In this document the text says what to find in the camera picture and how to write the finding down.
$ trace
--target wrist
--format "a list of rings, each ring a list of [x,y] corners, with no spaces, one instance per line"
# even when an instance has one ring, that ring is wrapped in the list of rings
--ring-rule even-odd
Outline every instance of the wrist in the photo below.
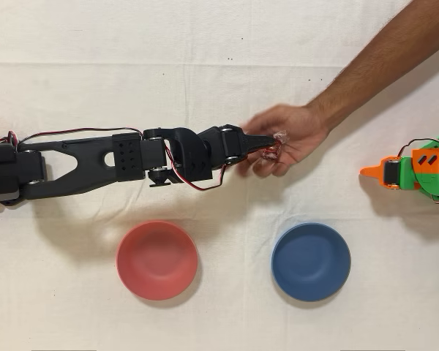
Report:
[[[320,119],[328,133],[352,113],[350,106],[346,105],[342,99],[333,99],[326,91],[311,100],[306,107]]]

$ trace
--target blue bowl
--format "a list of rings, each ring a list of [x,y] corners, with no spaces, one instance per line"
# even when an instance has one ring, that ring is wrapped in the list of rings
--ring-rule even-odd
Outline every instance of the blue bowl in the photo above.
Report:
[[[350,274],[351,256],[342,236],[318,223],[303,223],[278,240],[271,271],[292,298],[319,301],[341,289]]]

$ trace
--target forearm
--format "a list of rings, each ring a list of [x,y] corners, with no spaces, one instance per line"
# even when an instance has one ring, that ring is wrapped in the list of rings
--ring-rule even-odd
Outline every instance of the forearm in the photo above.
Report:
[[[329,130],[439,50],[439,0],[413,0],[309,108]]]

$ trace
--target bowl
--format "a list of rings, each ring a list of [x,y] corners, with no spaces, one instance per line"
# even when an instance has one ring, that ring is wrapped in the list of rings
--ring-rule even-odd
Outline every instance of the bowl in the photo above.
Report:
[[[182,293],[195,277],[198,253],[189,235],[164,221],[131,229],[117,249],[119,277],[133,294],[166,300]]]
[[[351,267],[348,245],[334,229],[303,223],[278,240],[271,271],[278,286],[300,301],[319,301],[340,290]]]

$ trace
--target black plastic part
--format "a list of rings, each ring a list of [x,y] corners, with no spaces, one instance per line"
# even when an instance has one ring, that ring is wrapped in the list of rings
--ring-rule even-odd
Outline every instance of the black plastic part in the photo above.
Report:
[[[426,155],[423,155],[423,156],[421,156],[421,157],[419,158],[419,160],[418,160],[418,164],[419,164],[419,165],[422,165],[426,160],[427,160],[427,156],[426,156]]]
[[[207,147],[202,139],[187,128],[148,129],[144,139],[163,138],[169,141],[170,151],[178,172],[188,181],[212,179],[212,167]]]
[[[400,185],[400,161],[387,161],[383,167],[383,182]]]
[[[166,150],[163,139],[142,140],[140,146],[144,170],[166,166]]]
[[[117,181],[144,179],[140,135],[138,133],[113,135],[112,144]]]
[[[118,181],[115,167],[105,164],[106,154],[113,152],[112,137],[97,137],[48,143],[22,144],[20,151],[57,151],[76,158],[77,167],[54,181],[23,186],[27,200],[82,194]]]
[[[0,195],[19,195],[20,186],[45,179],[39,152],[17,153],[9,143],[0,143]]]
[[[170,183],[166,183],[169,177],[170,170],[150,170],[148,172],[148,177],[153,181],[154,184],[151,184],[150,187],[154,188],[156,186],[165,186],[170,185]]]
[[[183,181],[176,175],[176,172],[169,170],[168,179],[172,184],[183,183]]]
[[[230,124],[207,129],[198,137],[207,147],[214,170],[221,168],[224,164],[236,164],[245,159],[248,154],[276,143],[273,137],[246,135],[241,128]]]
[[[432,164],[436,161],[436,159],[438,159],[438,157],[437,157],[436,155],[432,155],[432,156],[429,158],[429,160],[428,160],[427,163],[429,163],[429,165],[432,166]]]

